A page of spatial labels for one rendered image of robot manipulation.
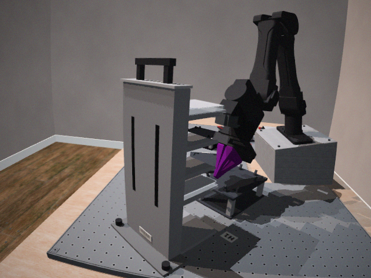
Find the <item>white multi-well plate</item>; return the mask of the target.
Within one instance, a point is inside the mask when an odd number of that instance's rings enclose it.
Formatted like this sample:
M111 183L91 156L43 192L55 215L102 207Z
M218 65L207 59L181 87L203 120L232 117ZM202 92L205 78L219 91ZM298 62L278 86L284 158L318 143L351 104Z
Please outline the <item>white multi-well plate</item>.
M203 114L208 112L220 112L220 114L224 114L227 112L227 110L224 109L224 105L201 100L190 100L189 115Z

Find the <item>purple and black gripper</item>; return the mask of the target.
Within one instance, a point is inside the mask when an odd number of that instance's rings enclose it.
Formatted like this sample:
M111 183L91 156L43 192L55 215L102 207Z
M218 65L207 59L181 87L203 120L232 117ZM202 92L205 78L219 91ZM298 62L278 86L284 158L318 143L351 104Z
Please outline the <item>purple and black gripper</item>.
M214 177L219 179L227 171L233 169L242 161L251 163L256 153L249 141L242 140L223 133L215 132L212 140L218 140L216 169Z

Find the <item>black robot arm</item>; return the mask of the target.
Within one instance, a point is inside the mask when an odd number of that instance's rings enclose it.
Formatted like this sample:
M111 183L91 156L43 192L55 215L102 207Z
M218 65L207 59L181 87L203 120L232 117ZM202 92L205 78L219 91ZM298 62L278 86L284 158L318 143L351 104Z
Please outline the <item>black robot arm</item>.
M250 78L236 79L227 88L226 100L220 103L227 112L217 116L215 123L224 126L221 133L250 142L264 117L263 111L272 112L279 102L285 125L277 126L277 130L294 145L312 144L313 139L302 130L306 103L297 80L294 58L294 35L299 30L297 16L280 11L272 16L254 16L253 22L258 25L259 37Z

